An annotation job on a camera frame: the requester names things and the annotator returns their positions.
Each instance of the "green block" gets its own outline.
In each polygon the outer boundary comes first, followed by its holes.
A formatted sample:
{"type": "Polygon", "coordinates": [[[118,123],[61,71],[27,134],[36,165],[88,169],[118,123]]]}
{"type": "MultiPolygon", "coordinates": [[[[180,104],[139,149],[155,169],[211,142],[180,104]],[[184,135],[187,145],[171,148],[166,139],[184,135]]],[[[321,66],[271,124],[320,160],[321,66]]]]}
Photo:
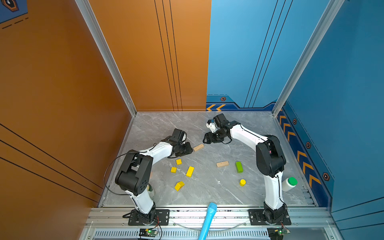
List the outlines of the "green block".
{"type": "Polygon", "coordinates": [[[236,162],[236,169],[237,169],[237,173],[243,172],[243,166],[241,165],[241,162],[236,162]]]}

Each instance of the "yellow chevron arrow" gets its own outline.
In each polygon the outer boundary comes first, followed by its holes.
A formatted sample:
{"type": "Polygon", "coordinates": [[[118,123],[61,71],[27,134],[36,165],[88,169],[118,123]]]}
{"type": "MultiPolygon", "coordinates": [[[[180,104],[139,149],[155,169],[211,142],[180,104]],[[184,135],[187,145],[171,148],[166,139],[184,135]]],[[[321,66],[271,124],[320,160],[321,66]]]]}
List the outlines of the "yellow chevron arrow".
{"type": "Polygon", "coordinates": [[[212,104],[209,108],[207,108],[208,111],[212,111],[211,107],[215,106],[216,104],[212,104]]]}
{"type": "Polygon", "coordinates": [[[286,119],[286,116],[283,116],[283,115],[280,116],[280,125],[281,125],[281,119],[282,119],[282,118],[285,118],[285,119],[286,119]]]}
{"type": "Polygon", "coordinates": [[[305,175],[305,167],[309,167],[310,169],[313,170],[313,167],[312,167],[311,165],[309,165],[309,164],[306,163],[306,162],[303,162],[303,173],[304,173],[304,175],[305,175]]]}
{"type": "Polygon", "coordinates": [[[301,156],[304,156],[304,157],[307,157],[307,155],[303,152],[300,152],[300,151],[297,151],[297,161],[300,162],[299,158],[300,158],[300,155],[301,156]]]}
{"type": "Polygon", "coordinates": [[[290,135],[296,136],[296,134],[295,134],[294,132],[290,132],[290,131],[288,131],[288,142],[289,142],[289,136],[290,136],[290,135]]]}
{"type": "Polygon", "coordinates": [[[284,126],[283,132],[285,133],[285,127],[290,127],[291,125],[289,125],[288,123],[284,123],[283,126],[284,126]]]}
{"type": "Polygon", "coordinates": [[[217,111],[221,111],[220,108],[224,107],[225,104],[221,105],[220,107],[216,108],[217,111]]]}
{"type": "Polygon", "coordinates": [[[314,176],[312,176],[312,175],[310,174],[310,187],[311,187],[311,188],[312,188],[312,180],[315,180],[316,182],[320,183],[320,185],[321,185],[320,180],[317,179],[317,178],[315,178],[314,176]]]}

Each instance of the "green lid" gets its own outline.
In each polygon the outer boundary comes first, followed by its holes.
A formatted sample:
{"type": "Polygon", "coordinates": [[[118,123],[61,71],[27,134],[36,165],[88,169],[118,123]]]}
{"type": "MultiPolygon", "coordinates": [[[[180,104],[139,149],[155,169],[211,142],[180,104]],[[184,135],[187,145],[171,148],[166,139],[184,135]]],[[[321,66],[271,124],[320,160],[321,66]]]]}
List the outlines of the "green lid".
{"type": "Polygon", "coordinates": [[[296,186],[297,185],[297,180],[294,177],[290,177],[290,178],[288,178],[288,183],[290,185],[292,185],[292,186],[296,186]]]}

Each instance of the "black mounting plate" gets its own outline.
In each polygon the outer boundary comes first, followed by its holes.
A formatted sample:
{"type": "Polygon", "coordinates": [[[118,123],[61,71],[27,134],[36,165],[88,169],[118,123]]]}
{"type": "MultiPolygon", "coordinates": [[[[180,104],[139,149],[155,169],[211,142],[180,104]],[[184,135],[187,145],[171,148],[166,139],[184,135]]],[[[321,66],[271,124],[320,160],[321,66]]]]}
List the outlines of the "black mounting plate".
{"type": "MultiPolygon", "coordinates": [[[[252,226],[255,226],[255,225],[268,225],[268,226],[280,225],[280,224],[274,224],[274,225],[268,224],[266,222],[263,211],[264,211],[264,209],[248,209],[249,220],[250,220],[252,226]]],[[[288,215],[288,212],[285,214],[283,224],[287,225],[287,226],[292,224],[291,219],[288,215]]]]}
{"type": "MultiPolygon", "coordinates": [[[[156,209],[155,218],[159,217],[159,225],[167,226],[169,223],[169,209],[156,209]]],[[[157,222],[154,221],[150,225],[145,225],[143,222],[137,220],[137,212],[133,211],[129,216],[129,226],[156,226],[157,222]]]]}

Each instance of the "yellow cylinder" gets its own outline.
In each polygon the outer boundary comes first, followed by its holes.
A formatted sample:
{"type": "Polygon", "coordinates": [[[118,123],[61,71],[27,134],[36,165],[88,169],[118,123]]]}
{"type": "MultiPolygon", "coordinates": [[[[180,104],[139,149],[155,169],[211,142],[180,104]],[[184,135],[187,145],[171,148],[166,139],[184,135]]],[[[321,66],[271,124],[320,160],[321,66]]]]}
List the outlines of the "yellow cylinder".
{"type": "Polygon", "coordinates": [[[240,186],[244,187],[244,185],[245,185],[246,183],[247,183],[247,182],[246,182],[244,179],[240,180],[240,186]]]}

